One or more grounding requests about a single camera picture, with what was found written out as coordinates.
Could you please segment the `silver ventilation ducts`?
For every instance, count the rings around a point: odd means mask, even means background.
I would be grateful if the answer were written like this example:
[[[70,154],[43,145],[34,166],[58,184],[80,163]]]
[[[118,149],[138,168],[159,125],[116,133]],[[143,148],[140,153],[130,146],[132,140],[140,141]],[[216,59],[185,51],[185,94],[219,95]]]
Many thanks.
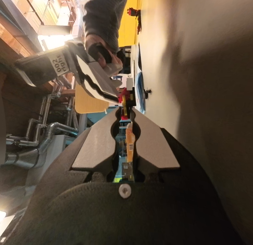
[[[38,119],[31,118],[25,137],[13,135],[6,136],[6,145],[15,145],[22,149],[19,152],[7,152],[4,165],[15,165],[24,169],[31,169],[43,166],[39,158],[46,152],[51,144],[55,134],[63,133],[66,135],[77,136],[79,126],[77,115],[74,109],[75,89],[74,86],[65,77],[59,77],[52,81],[53,91],[42,99]],[[47,123],[51,101],[64,96],[64,91],[69,91],[69,100],[67,103],[61,103],[59,108],[66,112],[65,124],[59,122]]]

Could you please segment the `colourful cardboard lego box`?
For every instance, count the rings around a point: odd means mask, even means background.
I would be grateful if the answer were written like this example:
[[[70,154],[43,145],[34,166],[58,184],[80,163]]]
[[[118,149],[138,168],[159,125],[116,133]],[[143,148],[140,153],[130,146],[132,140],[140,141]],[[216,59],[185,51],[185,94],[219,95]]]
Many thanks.
[[[135,135],[133,133],[133,122],[129,123],[126,128],[126,149],[127,149],[127,162],[133,162],[134,156],[134,143]]]

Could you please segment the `long red yellow lego assembly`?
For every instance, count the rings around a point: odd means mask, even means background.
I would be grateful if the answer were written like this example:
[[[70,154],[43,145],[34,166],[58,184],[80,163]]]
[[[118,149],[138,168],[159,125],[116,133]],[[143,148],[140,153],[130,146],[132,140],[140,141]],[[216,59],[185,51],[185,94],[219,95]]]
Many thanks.
[[[127,14],[131,17],[135,17],[137,21],[137,35],[141,32],[142,25],[141,25],[141,10],[137,10],[134,8],[128,8],[127,9]]]

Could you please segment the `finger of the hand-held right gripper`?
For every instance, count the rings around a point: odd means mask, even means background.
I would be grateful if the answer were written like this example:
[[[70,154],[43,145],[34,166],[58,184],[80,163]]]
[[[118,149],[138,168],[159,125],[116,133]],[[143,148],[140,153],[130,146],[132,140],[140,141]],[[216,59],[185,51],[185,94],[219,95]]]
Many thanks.
[[[112,83],[112,77],[120,71],[120,65],[109,63],[103,69],[96,61],[86,62],[83,58],[77,57],[81,69],[80,77],[84,77],[82,88],[93,98],[118,98],[119,92]]]
[[[93,98],[119,103],[118,84],[106,75],[76,74],[76,80],[85,92]]]

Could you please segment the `lego instruction booklet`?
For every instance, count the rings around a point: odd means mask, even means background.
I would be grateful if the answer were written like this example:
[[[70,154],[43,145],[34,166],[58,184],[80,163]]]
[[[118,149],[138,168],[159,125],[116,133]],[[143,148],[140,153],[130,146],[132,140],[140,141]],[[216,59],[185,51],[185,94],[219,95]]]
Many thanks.
[[[138,52],[137,52],[137,60],[135,62],[135,68],[137,70],[135,76],[135,97],[136,97],[136,109],[142,114],[146,113],[146,105],[145,105],[145,89],[144,89],[144,80],[142,73],[142,64],[141,64],[141,52],[140,52],[140,44],[138,43]]]

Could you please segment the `yellow plastic bin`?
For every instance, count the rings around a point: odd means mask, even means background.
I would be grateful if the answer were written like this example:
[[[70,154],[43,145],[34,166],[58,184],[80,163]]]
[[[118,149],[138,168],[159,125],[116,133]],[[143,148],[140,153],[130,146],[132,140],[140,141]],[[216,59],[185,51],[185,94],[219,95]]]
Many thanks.
[[[137,40],[137,18],[127,14],[128,8],[141,9],[142,0],[127,0],[119,28],[118,43],[120,47],[131,46]]]

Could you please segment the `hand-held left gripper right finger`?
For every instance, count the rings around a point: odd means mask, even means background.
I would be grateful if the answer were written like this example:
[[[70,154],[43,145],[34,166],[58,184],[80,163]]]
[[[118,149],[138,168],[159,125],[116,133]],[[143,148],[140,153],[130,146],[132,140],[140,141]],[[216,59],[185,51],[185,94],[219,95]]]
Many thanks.
[[[131,109],[132,132],[135,136],[133,173],[147,178],[180,168],[161,128],[136,108]]]

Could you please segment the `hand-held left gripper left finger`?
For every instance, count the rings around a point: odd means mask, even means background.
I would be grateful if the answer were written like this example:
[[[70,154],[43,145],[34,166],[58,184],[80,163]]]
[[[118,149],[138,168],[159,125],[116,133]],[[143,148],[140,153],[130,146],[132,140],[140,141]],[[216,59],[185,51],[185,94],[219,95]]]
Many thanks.
[[[121,107],[116,107],[90,128],[72,164],[73,170],[100,172],[114,178],[119,163],[115,137],[119,133],[120,116]]]

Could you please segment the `person's right hand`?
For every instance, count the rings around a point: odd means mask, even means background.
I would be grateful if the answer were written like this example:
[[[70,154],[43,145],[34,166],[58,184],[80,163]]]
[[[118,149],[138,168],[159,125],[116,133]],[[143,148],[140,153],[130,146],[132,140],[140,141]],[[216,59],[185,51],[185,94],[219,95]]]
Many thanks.
[[[112,63],[114,64],[119,64],[121,67],[123,67],[123,63],[116,56],[116,54],[113,52],[111,47],[98,35],[90,34],[85,38],[85,48],[86,50],[89,50],[90,46],[93,44],[101,43],[109,52],[111,58],[112,58]],[[99,53],[99,58],[96,60],[102,68],[106,67],[106,60],[105,58]]]

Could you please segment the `red yellow lego body assembly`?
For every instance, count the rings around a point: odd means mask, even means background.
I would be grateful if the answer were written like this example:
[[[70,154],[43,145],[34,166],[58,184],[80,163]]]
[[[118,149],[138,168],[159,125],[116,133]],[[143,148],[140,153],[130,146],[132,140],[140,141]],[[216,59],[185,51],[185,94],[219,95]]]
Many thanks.
[[[132,90],[127,90],[127,88],[124,88],[120,93],[118,100],[122,105],[121,120],[130,119],[131,109],[132,107],[136,106],[135,87],[132,87]]]

